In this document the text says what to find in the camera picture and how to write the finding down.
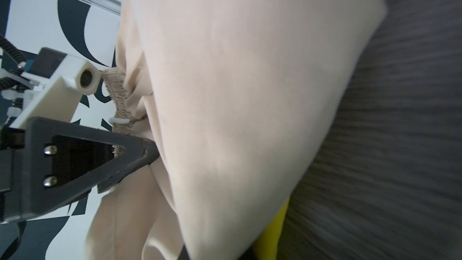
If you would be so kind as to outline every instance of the silver screw head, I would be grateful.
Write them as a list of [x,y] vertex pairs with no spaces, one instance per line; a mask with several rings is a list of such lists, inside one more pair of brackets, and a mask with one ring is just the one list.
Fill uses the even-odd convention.
[[43,149],[43,152],[49,156],[56,154],[57,151],[58,151],[58,148],[55,145],[46,146]]
[[43,180],[43,185],[45,187],[53,187],[57,183],[58,183],[58,178],[56,178],[55,176],[49,176],[45,180]]

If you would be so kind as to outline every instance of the yellow fabric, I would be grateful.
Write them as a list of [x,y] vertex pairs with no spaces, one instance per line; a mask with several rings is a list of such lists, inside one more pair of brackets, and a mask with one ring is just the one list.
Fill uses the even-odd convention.
[[273,221],[271,221],[257,241],[255,241],[253,250],[259,260],[276,260],[279,237],[281,236],[282,225],[284,224],[288,206],[289,200],[282,205],[276,217],[274,217]]

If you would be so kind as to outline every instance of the yellow object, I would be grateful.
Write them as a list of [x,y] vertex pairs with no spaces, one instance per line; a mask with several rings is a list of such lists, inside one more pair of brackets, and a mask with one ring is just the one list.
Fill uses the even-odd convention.
[[281,236],[282,225],[284,224],[288,206],[289,200],[282,205],[276,217],[266,227],[257,241],[255,241],[253,250],[259,260],[276,260],[279,237]]

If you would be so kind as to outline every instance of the beige fabric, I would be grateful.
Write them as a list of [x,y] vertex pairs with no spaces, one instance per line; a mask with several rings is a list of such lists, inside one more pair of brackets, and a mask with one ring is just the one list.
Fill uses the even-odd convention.
[[332,122],[383,0],[122,0],[128,110],[162,160],[102,200],[86,258],[237,259]]

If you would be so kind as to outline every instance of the black and white patterned backdrop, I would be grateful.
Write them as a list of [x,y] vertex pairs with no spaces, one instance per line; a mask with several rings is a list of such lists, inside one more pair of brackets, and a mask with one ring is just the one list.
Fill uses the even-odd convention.
[[[87,58],[99,69],[115,66],[114,52],[119,17],[77,0],[0,0],[0,32],[29,59],[42,47]],[[1,68],[14,66],[0,54]],[[0,98],[0,121],[11,102]],[[111,130],[107,123],[115,106],[101,82],[95,95],[83,96],[72,122]],[[91,191],[88,199],[28,221],[14,260],[80,260],[84,239],[103,194]],[[14,224],[0,225],[0,254],[17,236]]]

